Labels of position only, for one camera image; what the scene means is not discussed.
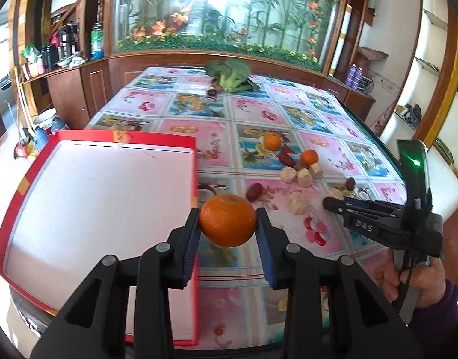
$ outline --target table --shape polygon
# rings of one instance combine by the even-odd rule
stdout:
[[[149,67],[87,128],[195,136],[200,206],[218,194],[244,196],[259,182],[263,194],[254,207],[264,207],[272,224],[284,229],[292,242],[324,258],[352,255],[372,279],[380,280],[386,249],[343,228],[340,218],[325,211],[321,202],[330,188],[343,190],[346,178],[353,177],[353,197],[404,203],[405,187],[393,158],[331,93],[269,77],[251,79],[259,92],[208,98],[211,78],[204,70]],[[305,149],[316,150],[323,177],[309,188],[282,182],[283,165],[277,157],[281,149],[272,152],[261,144],[268,131],[280,135],[281,149],[293,157]],[[309,202],[303,215],[285,206],[298,190]],[[320,228],[326,229],[324,235],[315,237]],[[199,255],[200,339],[195,348],[236,349],[280,341],[287,291],[267,285],[255,237],[240,247],[221,248],[202,235]],[[321,300],[327,309],[323,290]],[[322,322],[328,325],[326,311]]]

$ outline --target tangerine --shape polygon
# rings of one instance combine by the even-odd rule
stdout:
[[[202,233],[220,247],[248,241],[257,225],[256,211],[246,199],[233,194],[211,197],[199,215]]]
[[[300,154],[300,160],[307,165],[313,165],[318,162],[317,152],[314,150],[306,150]]]
[[[266,132],[264,134],[264,147],[268,150],[278,150],[282,144],[281,137],[274,132]]]

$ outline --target bolt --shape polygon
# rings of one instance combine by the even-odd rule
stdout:
[[[155,250],[157,252],[166,252],[170,250],[170,244],[166,242],[159,243],[157,246],[155,246]]]
[[[104,266],[110,266],[114,264],[116,261],[116,257],[114,255],[106,255],[105,257],[102,258],[102,264]]]
[[[353,258],[351,256],[344,255],[341,258],[341,262],[342,262],[343,265],[352,266],[353,265]]]
[[[297,254],[300,251],[300,246],[299,244],[289,243],[287,246],[285,246],[285,249],[291,254]]]

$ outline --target white floor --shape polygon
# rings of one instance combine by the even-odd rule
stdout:
[[[13,152],[17,141],[17,129],[13,124],[0,141],[0,226],[21,178],[31,165],[28,159],[14,159]],[[11,304],[9,285],[1,277],[0,326],[21,353],[28,358],[37,338],[26,327],[14,305]]]

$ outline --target purple sleeve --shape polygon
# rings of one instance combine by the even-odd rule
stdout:
[[[435,305],[415,309],[409,329],[419,341],[427,358],[431,358],[458,320],[458,286],[445,280],[445,295]]]

